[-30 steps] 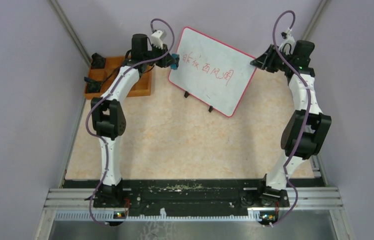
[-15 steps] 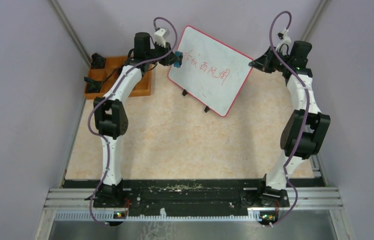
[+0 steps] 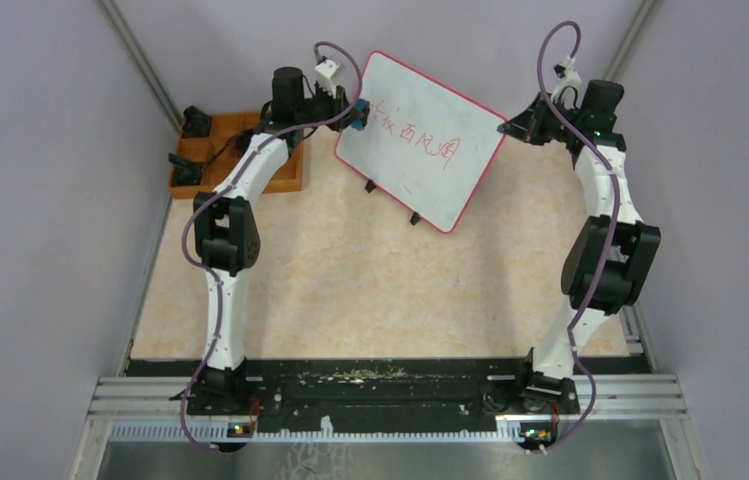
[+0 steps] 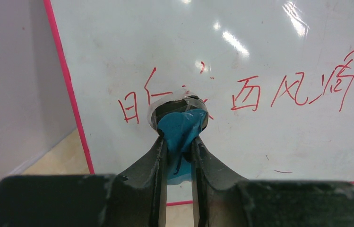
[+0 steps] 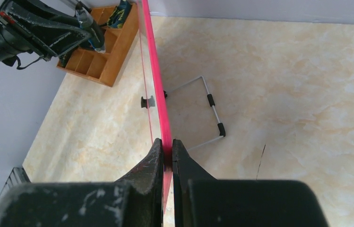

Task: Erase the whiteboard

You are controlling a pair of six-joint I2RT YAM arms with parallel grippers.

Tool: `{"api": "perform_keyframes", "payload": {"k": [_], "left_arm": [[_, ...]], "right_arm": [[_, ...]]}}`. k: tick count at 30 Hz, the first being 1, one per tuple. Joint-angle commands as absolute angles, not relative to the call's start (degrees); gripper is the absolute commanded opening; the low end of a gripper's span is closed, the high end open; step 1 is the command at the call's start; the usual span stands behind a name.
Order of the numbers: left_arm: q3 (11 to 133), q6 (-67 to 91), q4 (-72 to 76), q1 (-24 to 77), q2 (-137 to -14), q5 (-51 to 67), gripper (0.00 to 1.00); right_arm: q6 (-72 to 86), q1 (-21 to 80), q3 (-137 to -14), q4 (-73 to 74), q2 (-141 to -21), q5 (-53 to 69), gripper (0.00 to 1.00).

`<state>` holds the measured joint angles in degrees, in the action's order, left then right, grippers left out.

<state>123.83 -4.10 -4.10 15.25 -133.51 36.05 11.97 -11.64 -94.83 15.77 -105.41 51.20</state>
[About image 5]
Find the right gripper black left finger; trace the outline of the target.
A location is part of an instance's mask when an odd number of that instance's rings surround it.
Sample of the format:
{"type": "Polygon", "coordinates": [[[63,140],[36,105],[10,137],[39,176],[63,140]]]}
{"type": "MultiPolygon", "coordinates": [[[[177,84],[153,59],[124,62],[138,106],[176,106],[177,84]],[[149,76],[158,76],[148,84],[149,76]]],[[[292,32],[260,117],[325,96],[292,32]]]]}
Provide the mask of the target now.
{"type": "Polygon", "coordinates": [[[23,183],[0,201],[0,227],[161,227],[164,152],[114,182],[23,183]]]}

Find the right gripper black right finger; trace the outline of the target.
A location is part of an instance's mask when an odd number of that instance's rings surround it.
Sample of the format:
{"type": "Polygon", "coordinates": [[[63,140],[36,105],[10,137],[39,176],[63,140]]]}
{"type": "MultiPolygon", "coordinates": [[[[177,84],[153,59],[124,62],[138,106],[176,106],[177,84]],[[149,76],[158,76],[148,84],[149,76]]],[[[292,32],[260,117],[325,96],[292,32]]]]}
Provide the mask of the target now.
{"type": "Polygon", "coordinates": [[[173,141],[174,217],[178,227],[326,227],[311,188],[294,180],[221,180],[173,141]]]}

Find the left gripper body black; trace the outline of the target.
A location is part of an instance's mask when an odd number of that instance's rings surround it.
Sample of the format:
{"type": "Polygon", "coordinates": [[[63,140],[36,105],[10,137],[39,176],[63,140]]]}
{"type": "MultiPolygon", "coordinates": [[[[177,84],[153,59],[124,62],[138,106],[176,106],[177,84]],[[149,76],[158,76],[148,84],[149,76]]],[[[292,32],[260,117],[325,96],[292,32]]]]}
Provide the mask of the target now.
{"type": "Polygon", "coordinates": [[[104,33],[92,9],[79,0],[68,3],[75,10],[73,16],[41,0],[0,0],[0,61],[24,52],[49,61],[80,45],[104,52],[104,33]]]}

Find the whiteboard with pink frame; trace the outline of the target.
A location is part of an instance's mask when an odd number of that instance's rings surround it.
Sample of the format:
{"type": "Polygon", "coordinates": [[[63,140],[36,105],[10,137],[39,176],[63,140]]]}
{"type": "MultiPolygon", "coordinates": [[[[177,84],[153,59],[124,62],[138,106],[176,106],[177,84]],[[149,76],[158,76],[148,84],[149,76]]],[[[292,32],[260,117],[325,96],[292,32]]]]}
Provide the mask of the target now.
{"type": "Polygon", "coordinates": [[[151,139],[160,139],[164,153],[162,208],[166,212],[172,181],[172,135],[165,102],[155,36],[147,0],[136,1],[139,21],[139,46],[141,51],[145,93],[143,103],[148,111],[151,139]]]}

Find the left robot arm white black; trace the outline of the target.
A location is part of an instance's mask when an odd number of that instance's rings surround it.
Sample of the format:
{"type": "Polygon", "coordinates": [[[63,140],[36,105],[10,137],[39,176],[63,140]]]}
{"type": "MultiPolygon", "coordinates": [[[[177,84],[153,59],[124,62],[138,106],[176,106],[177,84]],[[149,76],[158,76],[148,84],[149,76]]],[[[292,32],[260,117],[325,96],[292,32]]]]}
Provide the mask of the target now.
{"type": "Polygon", "coordinates": [[[35,53],[38,60],[61,61],[78,47],[105,52],[101,27],[84,3],[73,0],[73,16],[40,0],[0,0],[0,62],[22,70],[21,53],[35,53]]]}

